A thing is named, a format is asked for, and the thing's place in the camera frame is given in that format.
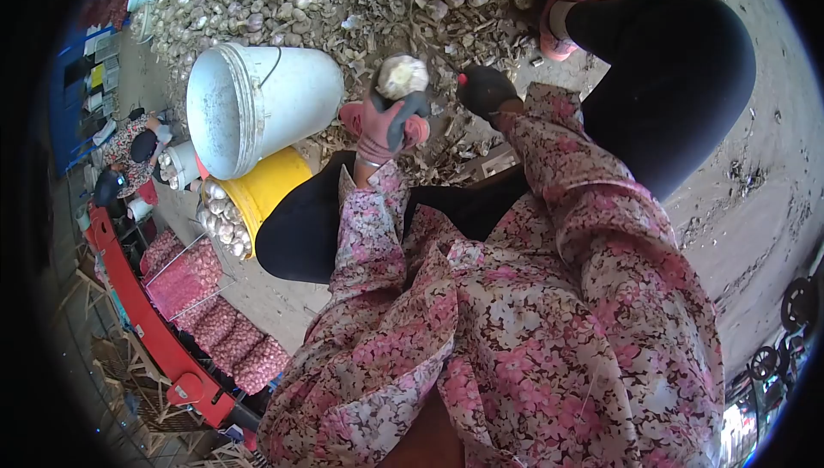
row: black hat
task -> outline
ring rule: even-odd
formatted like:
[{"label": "black hat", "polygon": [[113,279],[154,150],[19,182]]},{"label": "black hat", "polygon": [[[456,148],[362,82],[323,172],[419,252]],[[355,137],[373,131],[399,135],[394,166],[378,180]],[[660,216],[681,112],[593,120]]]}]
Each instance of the black hat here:
[{"label": "black hat", "polygon": [[132,160],[136,163],[145,163],[154,154],[158,147],[158,136],[151,130],[145,130],[132,141]]},{"label": "black hat", "polygon": [[95,205],[105,207],[112,203],[117,198],[120,190],[127,185],[129,185],[129,180],[125,175],[107,167],[103,170],[103,173],[97,177],[95,195],[93,197]]}]

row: red metal rail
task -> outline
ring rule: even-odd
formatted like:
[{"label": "red metal rail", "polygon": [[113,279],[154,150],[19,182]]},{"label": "red metal rail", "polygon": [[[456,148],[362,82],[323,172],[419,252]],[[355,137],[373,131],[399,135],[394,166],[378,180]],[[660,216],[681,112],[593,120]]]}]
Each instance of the red metal rail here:
[{"label": "red metal rail", "polygon": [[221,386],[194,360],[188,350],[172,334],[167,323],[149,303],[138,278],[117,240],[115,228],[105,208],[91,205],[91,233],[88,238],[100,252],[109,282],[117,291],[132,326],[137,331],[146,350],[154,358],[160,370],[173,382],[186,373],[194,374],[203,386],[203,398],[192,405],[212,427],[218,427],[235,407],[232,395],[223,392]]}]

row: gray sleeve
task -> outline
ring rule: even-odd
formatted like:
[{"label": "gray sleeve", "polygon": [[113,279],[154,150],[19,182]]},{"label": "gray sleeve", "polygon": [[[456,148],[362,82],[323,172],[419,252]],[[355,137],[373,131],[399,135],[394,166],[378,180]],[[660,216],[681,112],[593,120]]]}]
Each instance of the gray sleeve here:
[{"label": "gray sleeve", "polygon": [[169,144],[169,141],[171,141],[171,130],[169,128],[169,125],[161,124],[160,126],[158,126],[158,130],[155,132],[155,135],[158,136],[158,145],[155,148],[154,152],[155,155],[157,155],[160,152],[162,152],[163,148],[165,148],[166,145]]}]

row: floral pink shirt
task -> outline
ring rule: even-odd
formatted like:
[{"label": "floral pink shirt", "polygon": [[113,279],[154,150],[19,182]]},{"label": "floral pink shirt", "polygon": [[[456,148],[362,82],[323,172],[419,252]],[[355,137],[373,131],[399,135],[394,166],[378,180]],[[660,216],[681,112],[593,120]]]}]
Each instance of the floral pink shirt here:
[{"label": "floral pink shirt", "polygon": [[[716,465],[715,313],[658,202],[530,87],[501,129],[532,193],[485,242],[417,209],[395,163],[340,179],[329,304],[258,431],[278,466],[376,465],[438,391],[466,466]],[[411,285],[405,291],[405,281]]]}]

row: black pants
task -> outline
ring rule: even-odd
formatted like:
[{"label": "black pants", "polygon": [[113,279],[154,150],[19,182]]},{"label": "black pants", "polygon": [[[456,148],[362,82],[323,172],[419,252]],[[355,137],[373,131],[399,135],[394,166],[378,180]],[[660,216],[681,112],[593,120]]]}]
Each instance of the black pants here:
[{"label": "black pants", "polygon": [[[583,101],[584,129],[664,200],[702,164],[747,105],[755,53],[741,20],[720,0],[601,0],[575,5],[567,31],[612,67]],[[338,152],[273,210],[255,249],[270,274],[328,283],[335,268],[340,166]],[[442,211],[470,239],[483,241],[529,190],[522,168],[482,188],[420,186],[415,206]]]}]

